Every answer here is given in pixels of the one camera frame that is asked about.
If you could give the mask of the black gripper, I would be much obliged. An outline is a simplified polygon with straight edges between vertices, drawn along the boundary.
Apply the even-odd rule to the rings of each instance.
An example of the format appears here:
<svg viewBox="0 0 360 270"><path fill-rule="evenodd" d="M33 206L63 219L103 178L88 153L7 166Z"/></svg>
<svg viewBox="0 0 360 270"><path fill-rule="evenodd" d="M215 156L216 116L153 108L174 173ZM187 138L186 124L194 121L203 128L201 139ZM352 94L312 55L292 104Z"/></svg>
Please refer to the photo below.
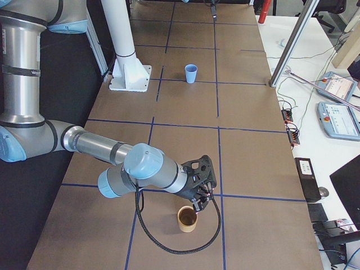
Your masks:
<svg viewBox="0 0 360 270"><path fill-rule="evenodd" d="M188 199L191 203L193 203L193 209L196 214L206 208L211 200L210 194L211 182L199 183L194 187L187 184L183 189L176 193L177 196L183 199Z"/></svg>

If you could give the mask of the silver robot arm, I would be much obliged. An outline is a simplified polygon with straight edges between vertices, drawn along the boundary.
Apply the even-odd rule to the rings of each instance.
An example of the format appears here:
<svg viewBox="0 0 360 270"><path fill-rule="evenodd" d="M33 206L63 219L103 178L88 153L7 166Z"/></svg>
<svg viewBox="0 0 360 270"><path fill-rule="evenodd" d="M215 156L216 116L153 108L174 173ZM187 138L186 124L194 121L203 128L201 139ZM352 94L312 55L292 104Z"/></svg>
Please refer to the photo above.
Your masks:
<svg viewBox="0 0 360 270"><path fill-rule="evenodd" d="M178 164L148 144L131 146L40 114L41 33L85 33L85 1L2 1L1 26L3 161L23 161L60 150L79 152L111 164L98 178L105 197L137 194L140 188L153 185L190 200L197 212L213 199L216 179L208 156L199 158L194 168L191 161Z"/></svg>

